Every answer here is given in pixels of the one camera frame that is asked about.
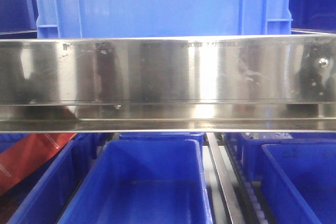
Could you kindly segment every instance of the screw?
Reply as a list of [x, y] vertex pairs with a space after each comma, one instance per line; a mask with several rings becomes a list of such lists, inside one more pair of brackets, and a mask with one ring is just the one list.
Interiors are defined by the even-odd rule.
[[329, 65], [329, 60], [326, 58], [321, 58], [319, 60], [319, 66], [320, 68], [326, 68]]

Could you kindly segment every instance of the red bag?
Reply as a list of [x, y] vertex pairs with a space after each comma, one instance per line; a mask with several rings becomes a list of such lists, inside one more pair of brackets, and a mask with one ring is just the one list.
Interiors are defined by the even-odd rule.
[[55, 156], [76, 134], [29, 134], [0, 153], [0, 196]]

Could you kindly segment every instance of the plastic bin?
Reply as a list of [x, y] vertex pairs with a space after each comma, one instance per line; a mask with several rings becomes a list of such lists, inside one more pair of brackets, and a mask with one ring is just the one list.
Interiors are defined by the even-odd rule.
[[212, 223], [198, 143], [109, 142], [58, 223]]
[[278, 224], [336, 220], [336, 144], [264, 145], [261, 191]]
[[261, 181], [264, 144], [288, 143], [336, 143], [335, 133], [240, 133], [238, 137], [242, 146], [241, 165], [248, 181]]
[[0, 0], [0, 33], [36, 29], [36, 0]]
[[28, 134], [0, 134], [0, 153], [12, 147]]
[[289, 34], [289, 0], [37, 0], [38, 38]]
[[122, 132], [120, 140], [197, 140], [203, 152], [204, 132]]
[[336, 31], [336, 0], [290, 0], [293, 28]]
[[106, 133], [77, 134], [57, 156], [7, 192], [19, 205], [8, 224], [55, 223], [91, 167], [92, 146], [106, 138]]
[[233, 154], [237, 158], [238, 161], [242, 160], [242, 152], [243, 152], [243, 136], [241, 133], [237, 132], [227, 132], [225, 133], [225, 140], [228, 145], [233, 150]]

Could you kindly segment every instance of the blue storage bin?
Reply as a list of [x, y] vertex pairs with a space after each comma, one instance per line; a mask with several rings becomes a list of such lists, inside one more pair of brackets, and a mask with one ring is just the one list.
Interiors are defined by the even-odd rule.
[[198, 143], [109, 142], [58, 223], [212, 223]]
[[336, 220], [336, 144], [264, 145], [261, 191], [278, 224]]
[[261, 181], [264, 144], [280, 143], [336, 143], [336, 133], [239, 133], [241, 145], [241, 165], [248, 181]]
[[227, 132], [225, 133], [226, 143], [230, 145], [233, 154], [237, 158], [238, 161], [242, 160], [242, 152], [243, 152], [243, 136], [241, 133], [237, 132]]
[[55, 223], [91, 167], [92, 145], [106, 138], [106, 133], [77, 134], [57, 156], [13, 187], [8, 194], [19, 207], [8, 224]]
[[290, 0], [293, 28], [336, 31], [336, 0]]
[[38, 38], [289, 34], [289, 0], [37, 0]]
[[200, 145], [201, 155], [203, 152], [204, 132], [122, 132], [120, 140], [197, 140]]
[[28, 134], [0, 134], [0, 153], [12, 147]]
[[36, 29], [36, 0], [0, 0], [0, 33]]

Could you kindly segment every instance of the metal frame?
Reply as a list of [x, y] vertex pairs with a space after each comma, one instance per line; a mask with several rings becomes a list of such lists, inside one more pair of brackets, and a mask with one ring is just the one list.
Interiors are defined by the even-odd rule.
[[336, 35], [0, 40], [0, 132], [335, 131]]

